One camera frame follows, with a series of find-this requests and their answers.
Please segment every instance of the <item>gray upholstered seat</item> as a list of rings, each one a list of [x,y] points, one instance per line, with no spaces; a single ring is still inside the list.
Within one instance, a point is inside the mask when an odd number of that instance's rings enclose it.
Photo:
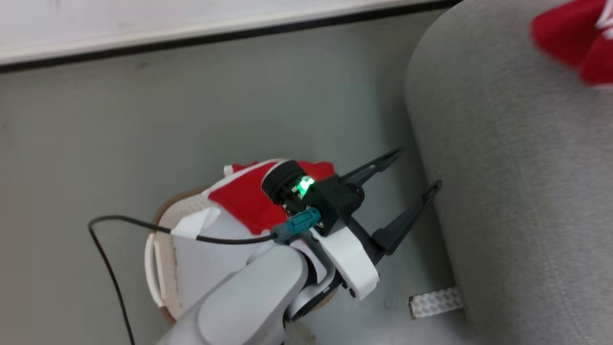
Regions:
[[[466,0],[409,66],[413,129],[487,344],[613,344],[613,92],[533,45],[530,20],[562,2]]]

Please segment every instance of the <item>red cloth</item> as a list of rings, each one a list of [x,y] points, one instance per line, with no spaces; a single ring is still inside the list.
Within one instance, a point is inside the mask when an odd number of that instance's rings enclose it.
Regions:
[[[535,42],[578,69],[590,85],[613,84],[613,14],[606,4],[607,0],[575,0],[532,21]]]
[[[248,165],[232,165],[231,171],[225,169],[229,175],[226,179],[236,176],[241,170],[258,164],[257,162]],[[263,230],[270,230],[274,225],[285,222],[287,219],[283,208],[275,205],[268,199],[262,191],[262,179],[277,161],[263,164],[242,176],[232,179],[223,185],[224,180],[220,181],[221,186],[213,189],[208,198],[223,206],[238,221],[244,224],[254,235],[260,235]],[[299,161],[298,164],[315,181],[322,180],[334,175],[334,166],[329,162],[310,163]]]

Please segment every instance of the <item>cable connector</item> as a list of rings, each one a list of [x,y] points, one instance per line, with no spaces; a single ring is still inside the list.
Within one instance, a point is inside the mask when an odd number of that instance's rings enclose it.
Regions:
[[[276,234],[275,243],[284,243],[294,235],[307,231],[321,220],[321,214],[316,208],[308,208],[292,217],[285,223],[277,224],[272,228],[272,234]]]

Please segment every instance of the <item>black cable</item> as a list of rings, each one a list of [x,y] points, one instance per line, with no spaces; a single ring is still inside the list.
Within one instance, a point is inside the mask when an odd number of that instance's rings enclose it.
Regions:
[[[113,272],[113,268],[111,268],[111,264],[109,263],[109,259],[107,255],[104,253],[100,242],[98,241],[98,237],[94,232],[94,225],[101,222],[106,222],[108,220],[121,220],[126,223],[138,225],[143,228],[148,228],[151,230],[157,230],[163,233],[169,234],[172,230],[169,228],[161,227],[157,224],[143,222],[142,220],[138,220],[136,218],[128,217],[126,215],[103,215],[102,217],[97,217],[89,221],[87,224],[87,229],[89,230],[89,234],[91,238],[94,240],[98,251],[100,252],[100,256],[102,257],[104,264],[109,271],[109,275],[111,276],[111,280],[113,281],[113,286],[115,287],[115,293],[117,293],[117,298],[119,299],[119,304],[121,306],[121,314],[123,316],[123,322],[126,324],[126,329],[128,330],[128,336],[130,337],[130,344],[135,345],[134,335],[132,334],[132,327],[130,327],[130,321],[128,320],[128,314],[126,312],[126,306],[123,303],[123,297],[121,296],[121,291],[119,290],[119,284],[117,284],[117,278],[115,277],[115,273]],[[276,238],[276,234],[271,234],[268,236],[263,236],[259,238],[247,238],[247,239],[222,239],[222,238],[212,238],[206,236],[197,236],[196,241],[209,242],[209,243],[217,243],[217,244],[252,244],[252,243],[261,243],[269,241],[273,238]]]

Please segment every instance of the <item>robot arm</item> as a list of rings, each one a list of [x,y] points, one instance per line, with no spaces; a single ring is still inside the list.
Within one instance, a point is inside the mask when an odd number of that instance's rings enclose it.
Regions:
[[[317,182],[295,161],[276,165],[262,181],[266,195],[283,207],[290,220],[306,213],[319,218],[307,228],[294,227],[291,221],[275,227],[272,232],[279,245],[261,250],[263,254],[219,283],[158,344],[279,345],[284,322],[309,313],[339,285],[360,299],[370,293],[378,281],[375,265],[383,255],[394,253],[442,187],[436,181],[413,207],[370,236],[352,217],[364,200],[362,184],[401,153],[393,150],[343,177]],[[324,264],[327,275],[320,283],[309,281],[314,272],[305,257],[283,245],[296,239],[303,239]]]
[[[279,345],[283,315],[304,288],[308,265],[289,246],[275,246],[202,297],[158,345]]]

